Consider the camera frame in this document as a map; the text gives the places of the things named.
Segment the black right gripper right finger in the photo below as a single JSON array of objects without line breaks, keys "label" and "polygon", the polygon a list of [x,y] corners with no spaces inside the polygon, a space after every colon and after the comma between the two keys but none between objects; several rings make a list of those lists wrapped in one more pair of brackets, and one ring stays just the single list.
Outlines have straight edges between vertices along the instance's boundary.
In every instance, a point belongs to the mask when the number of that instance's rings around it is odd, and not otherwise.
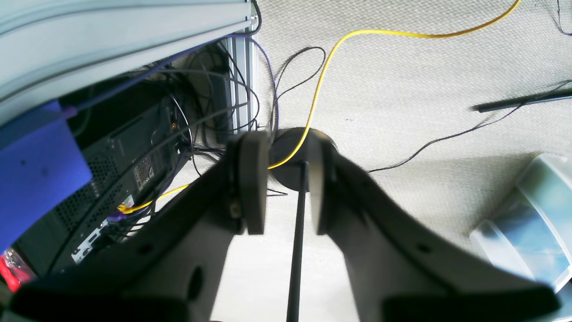
[{"label": "black right gripper right finger", "polygon": [[549,286],[427,229],[327,135],[307,144],[313,226],[342,252],[361,322],[524,322],[560,309]]}]

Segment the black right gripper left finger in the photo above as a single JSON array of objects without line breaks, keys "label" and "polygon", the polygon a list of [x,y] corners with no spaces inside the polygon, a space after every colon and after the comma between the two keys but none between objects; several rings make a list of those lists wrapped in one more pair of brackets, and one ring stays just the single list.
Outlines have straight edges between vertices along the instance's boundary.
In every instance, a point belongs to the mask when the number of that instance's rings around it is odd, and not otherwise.
[{"label": "black right gripper left finger", "polygon": [[269,143],[245,132],[135,236],[21,287],[11,322],[208,322],[234,236],[264,232]]}]

